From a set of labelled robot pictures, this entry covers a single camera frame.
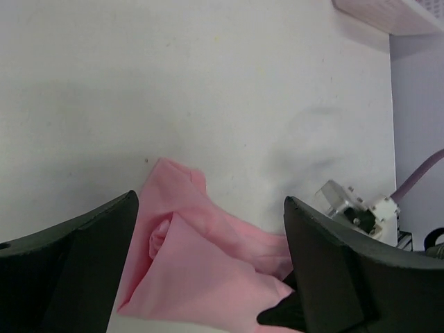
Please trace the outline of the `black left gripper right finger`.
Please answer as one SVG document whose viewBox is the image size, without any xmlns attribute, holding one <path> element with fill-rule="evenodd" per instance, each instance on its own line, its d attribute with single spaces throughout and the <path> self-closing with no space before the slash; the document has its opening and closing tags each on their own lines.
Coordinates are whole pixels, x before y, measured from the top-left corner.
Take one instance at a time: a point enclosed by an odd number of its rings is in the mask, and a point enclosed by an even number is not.
<svg viewBox="0 0 444 333">
<path fill-rule="evenodd" d="M 383 244 L 295 197 L 284 226 L 308 332 L 443 331 L 443 260 Z"/>
</svg>

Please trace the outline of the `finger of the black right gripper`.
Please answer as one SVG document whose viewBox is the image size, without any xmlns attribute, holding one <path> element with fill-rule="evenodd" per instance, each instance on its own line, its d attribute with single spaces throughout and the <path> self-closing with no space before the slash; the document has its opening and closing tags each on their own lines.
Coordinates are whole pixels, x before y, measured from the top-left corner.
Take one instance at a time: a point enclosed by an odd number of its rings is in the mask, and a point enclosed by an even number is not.
<svg viewBox="0 0 444 333">
<path fill-rule="evenodd" d="M 257 322 L 261 325 L 306 330 L 307 324 L 293 271 L 284 278 L 283 283 L 293 289 L 292 293 L 282 299 L 276 306 L 259 313 Z"/>
</svg>

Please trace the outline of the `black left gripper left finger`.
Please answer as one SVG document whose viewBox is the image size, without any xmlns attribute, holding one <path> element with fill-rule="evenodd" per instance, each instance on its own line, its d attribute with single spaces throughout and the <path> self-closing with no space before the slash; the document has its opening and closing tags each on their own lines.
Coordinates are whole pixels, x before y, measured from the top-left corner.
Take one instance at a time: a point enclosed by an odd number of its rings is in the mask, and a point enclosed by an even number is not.
<svg viewBox="0 0 444 333">
<path fill-rule="evenodd" d="M 138 207 L 129 191 L 1 243 L 1 331 L 106 332 Z"/>
</svg>

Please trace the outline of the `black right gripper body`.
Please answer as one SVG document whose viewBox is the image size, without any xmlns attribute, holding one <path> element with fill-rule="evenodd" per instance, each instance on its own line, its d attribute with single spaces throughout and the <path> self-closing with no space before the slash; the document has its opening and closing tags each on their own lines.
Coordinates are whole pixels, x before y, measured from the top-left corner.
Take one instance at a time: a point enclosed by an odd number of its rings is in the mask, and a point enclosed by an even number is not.
<svg viewBox="0 0 444 333">
<path fill-rule="evenodd" d="M 443 243 L 438 244 L 437 240 L 443 236 L 444 228 L 432 230 L 424 239 L 425 254 L 436 259 L 444 258 Z"/>
</svg>

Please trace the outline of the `light pink t-shirt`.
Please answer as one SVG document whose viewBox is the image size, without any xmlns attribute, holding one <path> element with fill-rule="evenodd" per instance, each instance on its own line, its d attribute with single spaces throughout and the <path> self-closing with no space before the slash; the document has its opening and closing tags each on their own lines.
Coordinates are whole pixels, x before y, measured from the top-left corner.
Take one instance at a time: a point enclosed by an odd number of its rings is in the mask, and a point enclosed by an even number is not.
<svg viewBox="0 0 444 333">
<path fill-rule="evenodd" d="M 291 293 L 287 239 L 214 204 L 205 176 L 159 159 L 139 211 L 117 296 L 122 316 L 274 332 L 257 315 Z"/>
</svg>

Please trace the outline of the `white plastic basket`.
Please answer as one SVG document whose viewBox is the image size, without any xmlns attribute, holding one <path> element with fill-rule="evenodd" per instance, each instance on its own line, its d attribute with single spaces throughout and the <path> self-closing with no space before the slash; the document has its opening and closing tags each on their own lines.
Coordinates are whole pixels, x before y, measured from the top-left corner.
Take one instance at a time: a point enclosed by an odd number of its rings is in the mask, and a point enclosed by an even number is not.
<svg viewBox="0 0 444 333">
<path fill-rule="evenodd" d="M 336 0 L 333 4 L 345 14 L 391 35 L 443 32 L 441 0 Z"/>
</svg>

